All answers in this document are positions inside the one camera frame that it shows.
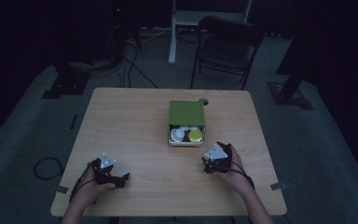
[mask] hand-mounted device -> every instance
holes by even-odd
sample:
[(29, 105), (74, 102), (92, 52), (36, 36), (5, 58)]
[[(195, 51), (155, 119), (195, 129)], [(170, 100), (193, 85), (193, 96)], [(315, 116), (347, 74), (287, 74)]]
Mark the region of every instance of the hand-mounted device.
[[(252, 187), (255, 188), (255, 184), (252, 178), (248, 176), (236, 162), (232, 161), (232, 151), (230, 143), (225, 145), (223, 143), (216, 142), (216, 144), (214, 144), (213, 147), (207, 153), (205, 153), (204, 157), (202, 157), (202, 161), (205, 165), (205, 173), (227, 173), (228, 171), (232, 171), (243, 175), (249, 181), (249, 183), (251, 183)], [(240, 170), (232, 169), (231, 163), (240, 168)]]
[[(114, 183), (116, 185), (116, 188), (124, 188), (124, 186), (126, 185), (126, 181), (130, 177), (130, 173), (127, 173), (126, 175), (123, 176), (110, 175), (110, 172), (112, 171), (115, 163), (116, 160), (112, 157), (108, 157), (106, 153), (103, 153), (101, 158), (97, 158), (96, 160), (90, 162), (86, 170), (81, 175), (81, 177), (79, 177), (78, 180), (76, 181), (69, 202), (72, 201), (72, 198), (75, 196), (75, 194), (81, 187), (94, 180), (95, 182), (97, 182), (98, 185), (106, 184), (106, 183)], [(86, 175), (90, 167), (92, 167), (92, 170), (94, 172), (94, 176), (95, 176), (94, 179), (91, 179), (79, 186), (80, 182), (83, 180), (84, 176)]]

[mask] box lid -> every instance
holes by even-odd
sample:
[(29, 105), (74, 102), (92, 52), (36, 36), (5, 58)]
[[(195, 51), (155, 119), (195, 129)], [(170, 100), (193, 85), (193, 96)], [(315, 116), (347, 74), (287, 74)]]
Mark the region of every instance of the box lid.
[(169, 123), (172, 125), (205, 126), (202, 102), (170, 101)]

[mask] wooden table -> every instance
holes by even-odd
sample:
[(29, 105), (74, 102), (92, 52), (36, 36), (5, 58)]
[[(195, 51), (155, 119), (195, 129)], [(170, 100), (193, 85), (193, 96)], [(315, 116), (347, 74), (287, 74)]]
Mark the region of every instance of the wooden table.
[[(170, 100), (206, 98), (201, 147), (168, 145)], [(247, 91), (96, 89), (89, 102), (61, 186), (72, 189), (88, 161), (103, 152), (117, 159), (111, 172), (131, 173), (124, 189), (106, 192), (85, 216), (180, 217), (247, 215), (241, 197), (203, 171), (201, 157), (216, 141), (231, 143), (271, 215), (286, 212), (251, 95)], [(62, 217), (68, 194), (57, 193), (51, 214)]]

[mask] open box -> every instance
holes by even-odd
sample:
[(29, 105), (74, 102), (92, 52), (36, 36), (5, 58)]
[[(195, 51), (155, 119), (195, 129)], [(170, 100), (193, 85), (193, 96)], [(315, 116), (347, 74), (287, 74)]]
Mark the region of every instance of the open box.
[(205, 138), (203, 102), (170, 101), (168, 142), (171, 146), (199, 147)]

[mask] green box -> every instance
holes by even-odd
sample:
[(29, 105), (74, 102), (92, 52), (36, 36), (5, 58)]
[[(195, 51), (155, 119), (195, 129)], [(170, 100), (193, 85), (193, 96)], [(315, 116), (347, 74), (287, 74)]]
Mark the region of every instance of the green box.
[[(203, 143), (206, 131), (203, 102), (170, 101), (168, 123), (168, 141), (171, 146), (200, 146)], [(184, 130), (183, 141), (173, 140), (172, 132), (176, 132), (176, 129)], [(194, 133), (198, 132), (196, 129), (200, 130), (202, 137), (199, 138), (199, 142), (192, 142), (189, 139), (194, 136)]]

